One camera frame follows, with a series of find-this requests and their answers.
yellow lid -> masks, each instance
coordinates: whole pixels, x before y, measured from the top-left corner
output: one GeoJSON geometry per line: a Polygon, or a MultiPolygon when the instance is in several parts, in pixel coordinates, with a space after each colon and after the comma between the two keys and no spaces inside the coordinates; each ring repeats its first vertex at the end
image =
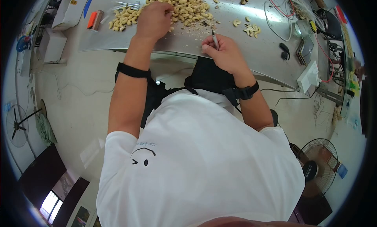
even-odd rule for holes
{"type": "Polygon", "coordinates": [[[316,27],[316,24],[313,22],[313,20],[309,20],[309,24],[313,32],[317,33],[317,27],[316,27]]]}

green cloth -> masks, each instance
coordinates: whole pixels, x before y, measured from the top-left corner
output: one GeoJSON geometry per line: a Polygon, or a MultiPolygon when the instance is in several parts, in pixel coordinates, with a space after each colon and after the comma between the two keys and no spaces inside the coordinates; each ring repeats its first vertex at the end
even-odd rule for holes
{"type": "Polygon", "coordinates": [[[53,143],[57,143],[51,125],[48,119],[42,113],[35,115],[35,123],[37,131],[47,147],[53,143]]]}

pen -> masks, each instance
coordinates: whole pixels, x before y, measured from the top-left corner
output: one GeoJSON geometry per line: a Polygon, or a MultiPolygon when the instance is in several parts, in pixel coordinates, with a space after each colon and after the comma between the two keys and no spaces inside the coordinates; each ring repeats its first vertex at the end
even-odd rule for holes
{"type": "Polygon", "coordinates": [[[213,32],[213,29],[212,29],[212,38],[213,38],[214,44],[215,44],[215,46],[216,46],[216,49],[217,49],[217,50],[220,50],[219,42],[217,41],[217,38],[216,38],[216,36],[215,36],[215,34],[214,34],[214,32],[213,32]]]}

wall fan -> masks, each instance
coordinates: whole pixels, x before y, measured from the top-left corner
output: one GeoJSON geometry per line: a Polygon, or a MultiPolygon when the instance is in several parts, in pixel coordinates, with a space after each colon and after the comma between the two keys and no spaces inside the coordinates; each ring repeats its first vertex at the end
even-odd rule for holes
{"type": "Polygon", "coordinates": [[[46,106],[43,99],[40,101],[40,109],[33,112],[29,116],[26,116],[25,110],[20,105],[13,105],[8,111],[6,116],[6,130],[9,140],[12,144],[18,148],[22,147],[26,143],[26,139],[29,133],[28,118],[40,112],[43,115],[47,115],[46,106]]]}
{"type": "Polygon", "coordinates": [[[297,157],[305,176],[302,196],[326,193],[340,165],[334,145],[327,139],[315,139],[307,143],[297,157]]]}

white t-shirt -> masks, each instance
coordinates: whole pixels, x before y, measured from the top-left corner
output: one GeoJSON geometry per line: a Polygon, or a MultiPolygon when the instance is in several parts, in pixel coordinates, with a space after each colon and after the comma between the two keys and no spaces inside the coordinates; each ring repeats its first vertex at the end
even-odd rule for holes
{"type": "Polygon", "coordinates": [[[224,96],[197,92],[164,98],[139,139],[107,136],[97,196],[102,226],[288,220],[305,179],[283,130],[257,132],[224,109],[224,96]]]}

